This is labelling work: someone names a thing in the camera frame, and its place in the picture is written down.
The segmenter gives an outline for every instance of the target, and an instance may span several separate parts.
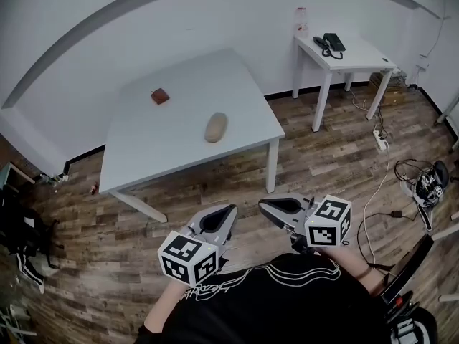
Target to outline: white cable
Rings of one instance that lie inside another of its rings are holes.
[[[368,112],[368,110],[367,110],[367,108],[366,108],[366,100],[364,100],[364,103],[363,103],[363,105],[362,105],[363,107],[359,107],[359,106],[356,105],[356,103],[354,102],[355,99],[356,99],[356,95],[354,94],[354,92],[352,92],[352,89],[349,89],[349,92],[351,92],[351,94],[353,95],[353,97],[352,97],[352,104],[353,104],[355,107],[357,107],[359,110],[367,111],[367,112]]]
[[[366,218],[366,207],[368,206],[368,204],[370,204],[370,201],[372,201],[372,199],[374,198],[374,196],[378,193],[378,191],[381,189],[381,186],[382,184],[384,183],[384,181],[386,180],[387,178],[387,174],[389,173],[389,164],[390,164],[390,149],[389,149],[389,143],[387,141],[384,141],[387,145],[387,168],[386,168],[386,175],[384,176],[384,178],[382,179],[381,183],[379,184],[379,187],[378,189],[376,190],[376,192],[373,194],[373,196],[368,200],[368,203],[366,203],[365,207],[364,207],[364,229],[365,229],[365,234],[366,234],[366,240],[368,241],[368,247],[370,248],[370,252],[372,253],[372,256],[373,256],[373,264],[376,264],[376,257],[374,256],[374,252],[373,252],[373,249],[372,249],[372,244],[370,242],[370,237],[368,235],[368,231],[366,230],[366,222],[365,222],[365,218]]]
[[[443,0],[443,16],[442,16],[442,22],[440,24],[440,29],[438,30],[438,35],[437,35],[437,39],[435,40],[435,43],[433,44],[432,48],[430,49],[430,51],[425,55],[426,57],[429,57],[429,55],[432,53],[432,51],[434,50],[434,48],[437,46],[437,43],[438,43],[438,40],[440,39],[440,35],[442,33],[442,28],[443,28],[443,23],[445,22],[446,20],[446,0]]]
[[[349,89],[349,92],[352,93],[352,104],[354,105],[354,107],[357,107],[359,110],[362,110],[362,111],[366,111],[368,112],[367,108],[366,108],[366,99],[364,100],[364,103],[362,104],[362,107],[359,107],[356,103],[355,103],[355,99],[356,99],[356,95],[354,94],[354,92],[352,92],[351,89]],[[375,116],[374,118],[376,118],[376,123],[374,124],[374,129],[373,131],[376,130],[377,126],[378,126],[378,116]]]

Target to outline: person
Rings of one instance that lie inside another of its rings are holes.
[[[151,343],[390,343],[383,275],[348,247],[284,254],[196,287],[170,281],[138,330]]]

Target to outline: black cable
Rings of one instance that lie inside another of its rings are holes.
[[[440,39],[440,35],[442,33],[442,28],[443,28],[443,23],[445,22],[446,20],[446,0],[443,0],[443,16],[442,16],[442,23],[440,25],[440,29],[438,30],[438,35],[437,35],[437,39],[435,40],[435,43],[433,44],[432,48],[430,49],[430,51],[425,55],[425,57],[429,57],[429,55],[432,53],[433,49],[435,48],[435,46],[437,46],[437,43],[438,43],[438,40]]]
[[[374,213],[372,215],[368,215],[367,217],[365,217],[365,220],[367,220],[368,218],[371,218],[372,216],[375,216],[375,215],[388,215],[390,216],[390,214],[388,213]],[[360,235],[360,228],[361,228],[361,225],[364,223],[364,220],[362,220],[360,222],[360,225],[359,225],[359,229],[357,229],[357,245],[359,246],[359,250],[360,250],[360,255],[364,258],[364,260],[366,261],[367,264],[370,263],[370,261],[368,261],[363,253],[363,251],[361,250],[361,246],[360,246],[360,241],[359,241],[359,235]]]
[[[340,52],[339,54],[341,55],[341,57],[336,57],[336,56],[333,56],[333,54],[331,53],[329,48],[322,49],[322,56],[324,56],[324,57],[333,57],[334,59],[342,60],[343,59],[343,52]]]
[[[382,113],[381,113],[381,103],[379,103],[379,106],[378,106],[378,117],[379,117],[379,123],[381,125],[381,130],[379,131],[379,138],[381,140],[384,140],[385,138],[387,138],[387,136],[389,135],[386,131],[386,129],[384,128],[384,118],[382,117]]]
[[[404,216],[404,215],[401,215],[401,216],[399,216],[399,217],[394,216],[394,213],[395,213],[395,211],[393,211],[393,212],[390,213],[390,214],[388,214],[388,213],[374,213],[374,214],[371,214],[371,215],[368,215],[367,217],[365,217],[365,220],[367,220],[368,218],[371,218],[372,216],[375,216],[375,215],[387,215],[387,216],[391,216],[392,218],[397,218],[397,219],[399,219],[399,218],[406,218],[406,219],[409,219],[410,221],[415,221],[417,215],[419,214],[419,212],[417,212],[416,215],[415,215],[415,217],[411,219],[409,216]],[[365,255],[364,255],[363,251],[361,250],[360,241],[359,241],[360,228],[361,228],[361,225],[362,225],[363,223],[364,223],[364,221],[362,220],[362,221],[360,222],[359,228],[357,229],[357,245],[359,246],[360,255],[364,258],[364,260],[365,260],[365,262],[366,262],[367,264],[370,264],[370,262],[366,259],[366,257],[365,257]]]
[[[411,164],[411,163],[408,163],[408,162],[419,162],[419,163],[426,163],[428,164],[429,166],[433,167],[433,164],[431,164],[431,162],[428,162],[428,161],[419,161],[417,159],[414,159],[414,158],[409,158],[409,159],[402,159],[400,161],[397,161],[395,163],[395,166],[394,166],[394,173],[395,173],[395,177],[397,177],[398,180],[400,181],[404,181],[404,182],[408,182],[410,185],[414,186],[415,184],[413,182],[411,182],[411,180],[409,180],[408,178],[404,177],[402,174],[400,174],[400,172],[398,171],[397,167],[400,166],[400,165],[406,165],[406,166],[410,166],[410,167],[413,167],[413,168],[416,168],[417,170],[421,171],[422,173],[425,173],[427,175],[427,172],[424,171],[422,168],[414,165],[414,164]]]

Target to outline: baseboard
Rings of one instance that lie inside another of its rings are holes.
[[[368,86],[368,84],[369,84],[368,81],[366,81],[366,82],[354,82],[354,83],[352,83],[352,87],[366,87],[366,86]],[[330,89],[344,89],[344,85],[345,85],[345,83],[332,84],[332,85],[330,85]],[[410,85],[410,87],[419,90],[422,93],[422,95],[424,95],[425,99],[429,101],[429,103],[435,109],[435,111],[438,113],[438,115],[441,115],[442,112],[440,111],[438,106],[435,104],[433,99],[427,94],[427,92],[422,87],[418,87],[417,85]],[[320,87],[302,88],[302,89],[299,90],[299,94],[300,95],[304,95],[304,94],[307,94],[307,93],[319,92],[320,90],[321,90]],[[292,91],[288,90],[286,92],[273,93],[271,95],[266,95],[265,99],[266,100],[277,100],[279,98],[285,98],[285,97],[291,97],[291,96],[292,96]],[[458,136],[456,135],[455,131],[451,127],[450,123],[448,122],[448,119],[446,119],[445,125],[446,125],[446,128],[448,129],[448,131],[453,136],[454,141],[457,141],[458,140]],[[104,150],[105,150],[105,145],[101,145],[100,147],[97,147],[95,149],[89,150],[86,153],[80,154],[78,157],[70,159],[69,161],[65,162],[63,174],[67,175],[69,173],[70,165],[72,165],[72,163],[81,161],[82,159],[85,159],[85,158],[87,158],[89,156],[92,156],[92,155],[94,155],[96,153],[99,153],[101,151],[104,151]]]
[[[369,81],[367,80],[366,82],[353,82],[352,87],[366,87],[368,86]],[[344,89],[345,83],[338,83],[338,84],[332,84],[330,85],[330,89]],[[309,87],[309,88],[301,88],[298,91],[299,95],[305,95],[308,93],[314,93],[314,92],[320,92],[321,87]],[[291,97],[293,91],[288,90],[286,92],[280,92],[280,93],[273,93],[271,95],[266,95],[265,99],[266,100],[278,100],[279,98],[285,98],[285,97]]]
[[[93,156],[94,154],[99,153],[99,152],[103,151],[104,149],[105,149],[105,144],[101,145],[101,146],[99,146],[99,147],[97,147],[95,149],[89,150],[86,153],[80,154],[78,157],[74,157],[74,158],[70,159],[69,161],[65,162],[63,174],[65,174],[65,175],[69,174],[70,165],[72,165],[72,163],[75,163],[75,162],[81,161],[82,159],[85,159],[87,157]]]
[[[442,111],[438,108],[437,104],[428,95],[428,93],[424,90],[424,88],[418,87],[416,84],[410,85],[410,87],[413,87],[413,88],[419,90],[422,93],[422,95],[425,97],[425,99],[429,101],[430,105],[434,108],[434,110],[437,112],[437,114],[439,116],[442,114]],[[445,119],[445,121],[443,121],[443,123],[446,125],[446,128],[448,129],[450,134],[453,136],[454,141],[458,141],[458,139],[459,139],[458,135],[456,134],[456,132],[451,127],[450,122],[448,121],[447,118]]]

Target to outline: telephone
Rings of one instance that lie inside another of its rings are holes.
[[[330,47],[333,51],[346,51],[346,48],[344,48],[343,43],[338,38],[338,35],[336,33],[325,33],[323,35],[323,39],[329,42]]]
[[[338,38],[336,33],[325,33],[323,35],[323,38],[315,36],[313,38],[313,41],[322,49],[322,56],[330,56],[337,60],[343,59],[343,51],[346,51],[346,48],[344,47],[343,43]],[[330,49],[332,49],[333,51],[338,51],[340,57],[333,56]]]

